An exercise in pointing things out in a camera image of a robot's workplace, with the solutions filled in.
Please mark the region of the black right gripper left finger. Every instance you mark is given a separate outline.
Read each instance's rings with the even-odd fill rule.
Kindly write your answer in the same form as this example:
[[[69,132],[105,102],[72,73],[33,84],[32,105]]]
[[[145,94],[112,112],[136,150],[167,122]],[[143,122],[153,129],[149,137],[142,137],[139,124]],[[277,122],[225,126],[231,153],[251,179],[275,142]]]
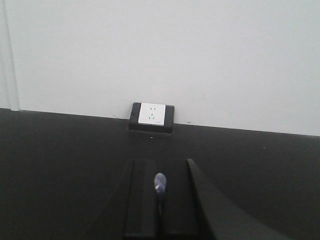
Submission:
[[[157,237],[158,207],[154,186],[156,173],[154,160],[134,160],[124,229],[125,238]]]

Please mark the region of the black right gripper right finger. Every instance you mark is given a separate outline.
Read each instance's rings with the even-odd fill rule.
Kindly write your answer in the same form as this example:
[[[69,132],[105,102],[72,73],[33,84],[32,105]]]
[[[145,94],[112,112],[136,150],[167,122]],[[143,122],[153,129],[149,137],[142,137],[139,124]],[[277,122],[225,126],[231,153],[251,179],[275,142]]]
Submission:
[[[288,240],[224,196],[195,161],[187,159],[201,240]]]

